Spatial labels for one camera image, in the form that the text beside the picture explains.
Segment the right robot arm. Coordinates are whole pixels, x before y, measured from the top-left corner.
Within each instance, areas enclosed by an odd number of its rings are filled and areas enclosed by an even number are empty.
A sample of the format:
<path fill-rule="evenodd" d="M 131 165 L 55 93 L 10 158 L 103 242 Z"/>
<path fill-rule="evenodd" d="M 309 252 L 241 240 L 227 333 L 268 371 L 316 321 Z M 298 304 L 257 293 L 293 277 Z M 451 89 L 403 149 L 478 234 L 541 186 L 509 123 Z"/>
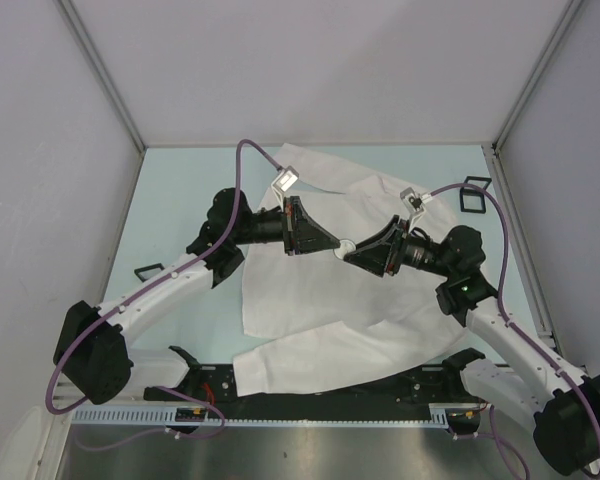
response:
<path fill-rule="evenodd" d="M 505 373 L 485 358 L 472 360 L 443 373 L 443 393 L 453 401 L 473 395 L 500 410 L 531 433 L 556 472 L 568 476 L 597 462 L 600 475 L 600 375 L 588 376 L 513 319 L 481 271 L 486 255 L 479 231 L 455 226 L 436 243 L 393 217 L 342 258 L 379 277 L 403 266 L 443 277 L 435 290 L 441 312 L 486 342 L 511 369 Z"/>

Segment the white button-up shirt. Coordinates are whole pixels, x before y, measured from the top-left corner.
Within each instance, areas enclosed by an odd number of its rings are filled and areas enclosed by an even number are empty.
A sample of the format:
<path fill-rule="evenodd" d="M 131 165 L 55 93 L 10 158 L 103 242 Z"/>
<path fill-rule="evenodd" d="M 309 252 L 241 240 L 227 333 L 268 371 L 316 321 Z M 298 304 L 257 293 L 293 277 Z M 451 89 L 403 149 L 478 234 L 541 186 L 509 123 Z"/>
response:
<path fill-rule="evenodd" d="M 340 239 L 360 242 L 394 216 L 408 212 L 404 180 L 346 159 L 286 144 L 276 161 L 293 167 L 309 186 L 301 197 L 308 214 Z M 259 346 L 317 341 L 328 346 L 397 345 L 420 350 L 425 363 L 448 352 L 465 334 L 435 298 L 440 278 L 403 268 L 378 277 L 332 252 L 288 256 L 278 244 L 249 248 L 243 271 L 242 320 Z"/>

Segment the round blue pin badge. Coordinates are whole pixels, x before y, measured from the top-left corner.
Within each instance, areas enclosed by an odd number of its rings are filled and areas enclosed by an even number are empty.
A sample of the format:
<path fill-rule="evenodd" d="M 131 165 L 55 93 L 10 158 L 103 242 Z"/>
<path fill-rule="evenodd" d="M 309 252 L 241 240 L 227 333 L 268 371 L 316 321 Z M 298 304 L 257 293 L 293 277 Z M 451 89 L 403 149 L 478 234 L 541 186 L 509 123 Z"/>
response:
<path fill-rule="evenodd" d="M 339 246 L 333 250 L 333 253 L 338 259 L 343 260 L 346 255 L 355 252 L 356 249 L 356 244 L 352 240 L 341 239 Z"/>

